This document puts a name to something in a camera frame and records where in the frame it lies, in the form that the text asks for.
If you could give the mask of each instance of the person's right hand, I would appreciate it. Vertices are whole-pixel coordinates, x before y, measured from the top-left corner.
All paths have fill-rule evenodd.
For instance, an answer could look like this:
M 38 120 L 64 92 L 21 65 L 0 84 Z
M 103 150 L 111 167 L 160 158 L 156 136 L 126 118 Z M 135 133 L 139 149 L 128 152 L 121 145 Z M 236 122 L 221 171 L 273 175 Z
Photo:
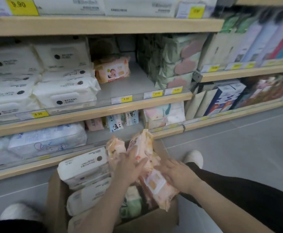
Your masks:
M 186 164 L 174 159 L 167 159 L 154 168 L 161 172 L 169 184 L 186 194 L 190 194 L 192 188 L 201 181 Z

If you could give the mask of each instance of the person's left hand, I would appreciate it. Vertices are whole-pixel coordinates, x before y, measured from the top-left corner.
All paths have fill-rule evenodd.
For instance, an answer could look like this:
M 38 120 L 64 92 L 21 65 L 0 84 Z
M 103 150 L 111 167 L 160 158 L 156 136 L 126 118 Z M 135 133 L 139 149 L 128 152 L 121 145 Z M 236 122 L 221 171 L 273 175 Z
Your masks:
M 120 161 L 114 172 L 114 180 L 124 182 L 128 186 L 137 180 L 148 158 L 143 158 L 138 162 L 135 158 L 136 149 L 137 146 L 134 146 L 129 154 L 120 154 Z

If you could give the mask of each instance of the wooden shelf edge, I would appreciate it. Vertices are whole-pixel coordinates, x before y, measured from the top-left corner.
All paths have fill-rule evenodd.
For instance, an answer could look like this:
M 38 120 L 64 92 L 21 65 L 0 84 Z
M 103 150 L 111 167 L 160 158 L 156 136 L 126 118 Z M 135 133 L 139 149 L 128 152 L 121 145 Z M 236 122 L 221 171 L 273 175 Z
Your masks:
M 270 104 L 266 104 L 266 105 L 261 105 L 261 106 L 256 107 L 256 108 L 242 110 L 242 111 L 238 111 L 238 112 L 231 113 L 231 114 L 228 114 L 228 115 L 222 115 L 222 116 L 219 116 L 219 117 L 202 120 L 202 121 L 195 122 L 195 123 L 185 124 L 184 125 L 185 131 L 189 131 L 189 130 L 193 130 L 193 129 L 197 129 L 197 128 L 202 128 L 202 127 L 213 125 L 213 124 L 220 123 L 220 122 L 229 121 L 229 120 L 232 120 L 232 119 L 236 119 L 236 118 L 244 117 L 244 116 L 247 116 L 247 115 L 263 112 L 263 111 L 266 111 L 266 110 L 275 109 L 275 108 L 278 108 L 278 107 L 281 107 L 281 106 L 283 106 L 283 101 L 270 103 Z
M 233 78 L 252 77 L 265 74 L 283 73 L 283 65 L 281 66 L 268 66 L 261 68 L 243 69 L 243 70 L 228 70 L 212 73 L 203 73 L 201 82 L 212 82 Z
M 184 127 L 179 126 L 179 127 L 159 131 L 159 132 L 154 132 L 153 136 L 154 136 L 154 139 L 160 139 L 160 138 L 163 138 L 163 137 L 172 136 L 172 135 L 179 134 L 179 133 L 182 133 L 182 132 L 184 132 Z M 26 174 L 26 173 L 29 173 L 29 172 L 34 172 L 34 171 L 37 171 L 37 170 L 40 170 L 40 169 L 56 166 L 65 159 L 69 159 L 69 158 L 75 157 L 77 155 L 80 155 L 80 154 L 83 154 L 83 153 L 86 153 L 86 152 L 89 152 L 91 150 L 95 150 L 95 149 L 98 149 L 98 148 L 99 147 L 84 149 L 84 150 L 81 150 L 81 151 L 77 151 L 77 152 L 73 152 L 73 153 L 69 153 L 69 154 L 64 154 L 64 155 L 60 155 L 60 156 L 57 156 L 57 157 L 52 157 L 52 158 L 49 158 L 49 159 L 40 160 L 40 161 L 36 161 L 36 162 L 32 162 L 32 163 L 23 164 L 23 165 L 20 165 L 20 166 L 17 166 L 17 167 L 12 167 L 12 168 L 0 170 L 0 180 L 6 179 L 6 178 L 9 178 L 9 177 L 13 177 L 13 176 L 18 176 L 18 175 L 21 175 L 21 174 Z
M 222 19 L 175 19 L 107 16 L 0 17 L 0 37 L 78 34 L 218 32 Z
M 156 97 L 147 100 L 133 101 L 133 102 L 123 103 L 118 105 L 110 105 L 96 109 L 89 109 L 89 110 L 54 115 L 39 119 L 33 119 L 28 121 L 0 125 L 0 136 L 11 135 L 11 134 L 16 134 L 31 130 L 52 127 L 52 126 L 58 126 L 66 123 L 84 121 L 87 119 L 104 117 L 112 114 L 125 113 L 128 111 L 140 110 L 153 106 L 186 101 L 186 100 L 190 100 L 191 97 L 192 97 L 191 92 L 179 93 L 170 96 Z
M 245 6 L 283 6 L 283 0 L 237 0 L 236 5 L 245 5 Z

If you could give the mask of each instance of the forearm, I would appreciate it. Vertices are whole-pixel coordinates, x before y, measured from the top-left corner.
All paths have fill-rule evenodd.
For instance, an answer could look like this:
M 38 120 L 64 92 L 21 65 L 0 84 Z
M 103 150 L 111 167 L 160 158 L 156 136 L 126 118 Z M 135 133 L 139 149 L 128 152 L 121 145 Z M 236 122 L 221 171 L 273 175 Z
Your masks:
M 190 194 L 224 233 L 273 232 L 202 180 L 192 184 Z
M 104 196 L 77 229 L 77 233 L 111 233 L 127 189 L 125 182 L 112 180 Z

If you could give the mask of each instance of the gray tile floor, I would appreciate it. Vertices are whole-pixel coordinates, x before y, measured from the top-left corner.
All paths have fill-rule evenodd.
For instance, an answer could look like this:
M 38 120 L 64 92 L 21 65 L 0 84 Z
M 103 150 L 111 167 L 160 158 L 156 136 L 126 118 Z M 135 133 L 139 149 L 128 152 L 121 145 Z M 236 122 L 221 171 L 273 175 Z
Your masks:
M 283 191 L 283 107 L 162 139 L 169 155 L 182 160 L 193 149 L 203 169 L 254 180 Z M 195 204 L 179 198 L 180 225 L 175 233 L 219 233 Z

